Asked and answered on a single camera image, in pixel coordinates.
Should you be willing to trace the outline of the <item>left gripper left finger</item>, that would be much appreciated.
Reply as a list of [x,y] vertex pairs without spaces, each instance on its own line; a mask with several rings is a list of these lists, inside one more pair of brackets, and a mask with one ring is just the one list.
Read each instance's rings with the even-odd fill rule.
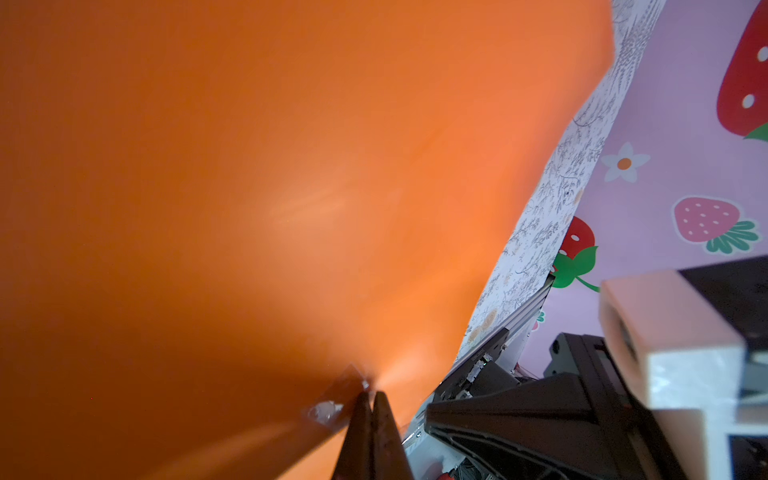
[[373,418],[368,392],[355,400],[332,480],[370,480],[373,473]]

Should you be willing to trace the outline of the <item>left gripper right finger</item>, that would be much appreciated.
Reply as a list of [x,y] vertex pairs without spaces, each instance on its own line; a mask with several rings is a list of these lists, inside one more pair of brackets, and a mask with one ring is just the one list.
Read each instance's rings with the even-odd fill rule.
[[373,402],[371,466],[372,479],[414,479],[388,398],[381,391]]

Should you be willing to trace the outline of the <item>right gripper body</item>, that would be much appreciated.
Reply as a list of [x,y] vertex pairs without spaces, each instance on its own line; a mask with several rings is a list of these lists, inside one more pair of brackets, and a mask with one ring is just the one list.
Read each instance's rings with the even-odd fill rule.
[[426,409],[426,430],[498,479],[683,479],[603,338],[561,333],[538,380]]

